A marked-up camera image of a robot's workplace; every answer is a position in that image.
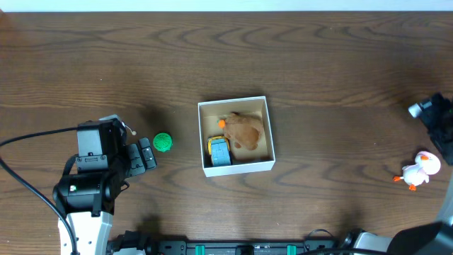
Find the green lattice ball toy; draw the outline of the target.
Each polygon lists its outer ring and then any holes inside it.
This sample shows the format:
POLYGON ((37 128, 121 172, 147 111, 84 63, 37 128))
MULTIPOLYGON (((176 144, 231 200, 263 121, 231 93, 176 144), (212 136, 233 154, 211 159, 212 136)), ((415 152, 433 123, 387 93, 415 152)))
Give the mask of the green lattice ball toy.
POLYGON ((167 132, 160 132, 154 136, 153 146, 159 152, 170 151, 173 146, 173 139, 167 132))

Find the brown plush bear toy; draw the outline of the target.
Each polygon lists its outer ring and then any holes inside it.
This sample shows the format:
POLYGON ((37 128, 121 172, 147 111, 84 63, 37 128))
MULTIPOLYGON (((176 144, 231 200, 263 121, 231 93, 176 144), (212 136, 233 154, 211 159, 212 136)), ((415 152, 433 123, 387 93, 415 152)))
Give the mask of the brown plush bear toy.
POLYGON ((237 149, 253 151, 258 148, 264 133, 263 122, 260 118, 231 113, 227 118, 218 121, 224 136, 234 143, 237 149))

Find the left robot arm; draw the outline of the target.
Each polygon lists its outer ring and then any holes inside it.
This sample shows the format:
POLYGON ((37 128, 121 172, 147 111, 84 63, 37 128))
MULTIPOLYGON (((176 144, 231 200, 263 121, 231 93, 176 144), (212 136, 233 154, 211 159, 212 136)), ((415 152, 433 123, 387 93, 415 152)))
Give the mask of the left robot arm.
POLYGON ((128 188, 128 178, 157 166, 149 139, 127 143, 136 132, 117 116, 87 121, 77 127, 79 152, 66 163, 53 190, 62 254, 105 254, 115 199, 128 188))

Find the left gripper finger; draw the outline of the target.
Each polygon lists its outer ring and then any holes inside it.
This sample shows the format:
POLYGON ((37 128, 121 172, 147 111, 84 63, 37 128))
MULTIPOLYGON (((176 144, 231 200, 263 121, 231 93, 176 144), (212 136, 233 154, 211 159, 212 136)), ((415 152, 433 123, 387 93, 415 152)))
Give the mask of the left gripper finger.
POLYGON ((126 146, 130 166, 128 167, 128 176, 137 176, 143 174, 146 169, 142 155, 142 148, 138 144, 129 144, 126 146))
POLYGON ((142 139, 138 140, 138 147, 141 153, 141 158, 144 164, 145 169, 155 169, 156 168, 156 160, 154 157, 153 150, 151 148, 151 143, 148 138, 143 137, 142 139))

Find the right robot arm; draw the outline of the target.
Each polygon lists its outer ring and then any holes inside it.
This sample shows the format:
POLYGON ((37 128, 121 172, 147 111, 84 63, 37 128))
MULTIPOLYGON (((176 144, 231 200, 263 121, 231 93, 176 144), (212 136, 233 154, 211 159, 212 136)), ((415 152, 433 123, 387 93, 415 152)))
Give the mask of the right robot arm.
MULTIPOLYGON (((420 119, 430 140, 448 166, 452 165, 452 101, 436 93, 408 108, 413 118, 420 119)), ((395 181, 404 181, 411 191, 428 183, 441 169, 441 159, 431 152, 420 151, 414 164, 402 168, 395 181)), ((449 182, 444 203, 436 221, 428 225, 405 229, 394 237, 381 237, 363 230, 351 232, 343 246, 349 254, 451 254, 452 253, 452 182, 449 182)))

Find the white pink duck toy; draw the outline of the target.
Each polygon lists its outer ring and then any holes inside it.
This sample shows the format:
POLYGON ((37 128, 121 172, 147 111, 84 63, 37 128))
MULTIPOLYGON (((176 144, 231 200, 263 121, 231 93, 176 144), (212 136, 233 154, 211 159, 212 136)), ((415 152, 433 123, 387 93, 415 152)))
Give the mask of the white pink duck toy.
POLYGON ((441 161, 430 152, 420 151, 414 159, 415 164, 402 168, 400 176, 394 176, 393 181, 404 181, 410 191, 416 191, 423 183, 429 183, 430 176, 437 174, 441 169, 441 161))

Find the yellow grey toy truck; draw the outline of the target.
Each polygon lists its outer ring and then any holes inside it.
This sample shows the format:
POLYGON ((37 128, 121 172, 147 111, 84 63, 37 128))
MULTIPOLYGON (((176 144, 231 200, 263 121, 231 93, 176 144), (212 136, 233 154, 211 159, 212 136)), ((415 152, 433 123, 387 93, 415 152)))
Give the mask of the yellow grey toy truck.
POLYGON ((213 167, 232 164, 229 140, 225 136, 209 137, 207 148, 213 167))

